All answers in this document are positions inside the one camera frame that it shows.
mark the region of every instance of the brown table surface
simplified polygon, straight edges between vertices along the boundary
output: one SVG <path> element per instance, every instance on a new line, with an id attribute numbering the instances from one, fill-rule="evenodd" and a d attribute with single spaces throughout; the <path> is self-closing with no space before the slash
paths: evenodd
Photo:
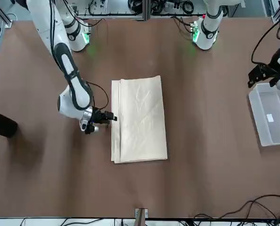
<path id="1" fill-rule="evenodd" d="M 121 218 L 138 207 L 151 218 L 216 217 L 280 194 L 280 146 L 259 147 L 247 100 L 251 52 L 271 24 L 224 19 L 211 51 L 192 46 L 171 19 L 107 20 L 94 28 L 91 48 L 74 53 L 84 79 L 109 96 L 111 80 L 162 79 L 169 159 L 114 165 L 111 129 L 84 135 L 77 120 L 58 113 L 66 81 L 32 22 L 14 23 L 0 51 L 0 113 L 20 131 L 0 137 L 0 217 Z M 257 60 L 268 62 L 280 46 L 275 32 Z M 93 89 L 96 105 L 104 105 Z M 261 203 L 280 213 L 280 199 Z M 271 217 L 258 207 L 250 216 Z"/>

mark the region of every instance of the white robotic arm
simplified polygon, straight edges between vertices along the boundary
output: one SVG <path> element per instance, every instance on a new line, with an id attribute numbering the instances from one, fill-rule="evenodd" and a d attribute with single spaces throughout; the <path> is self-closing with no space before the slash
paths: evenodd
<path id="1" fill-rule="evenodd" d="M 54 2 L 55 0 L 27 0 L 26 4 L 43 43 L 68 83 L 58 97 L 58 111 L 67 117 L 78 119 L 81 131 L 91 133 L 97 130 L 92 122 L 108 124 L 109 120 L 116 120 L 116 117 L 109 112 L 101 113 L 100 109 L 91 106 L 92 90 L 82 80 L 72 57 L 70 46 L 74 51 L 80 51 L 88 44 L 85 34 L 89 31 L 89 26 L 83 21 L 77 21 L 63 1 Z"/>
<path id="2" fill-rule="evenodd" d="M 192 41 L 202 50 L 208 50 L 215 42 L 219 25 L 223 18 L 222 6 L 233 6 L 242 0 L 204 0 L 206 4 L 205 18 L 199 18 L 194 25 L 196 31 Z"/>

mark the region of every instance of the folded cloth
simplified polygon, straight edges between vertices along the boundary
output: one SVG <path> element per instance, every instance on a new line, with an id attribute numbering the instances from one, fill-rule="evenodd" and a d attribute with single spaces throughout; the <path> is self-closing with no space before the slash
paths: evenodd
<path id="1" fill-rule="evenodd" d="M 167 159 L 161 77 L 112 81 L 114 163 Z"/>

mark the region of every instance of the clear plastic bin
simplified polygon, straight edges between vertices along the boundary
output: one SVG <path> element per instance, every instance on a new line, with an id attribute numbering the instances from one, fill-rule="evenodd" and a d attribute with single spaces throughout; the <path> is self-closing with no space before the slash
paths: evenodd
<path id="1" fill-rule="evenodd" d="M 280 90 L 257 84 L 249 100 L 262 146 L 280 145 Z"/>

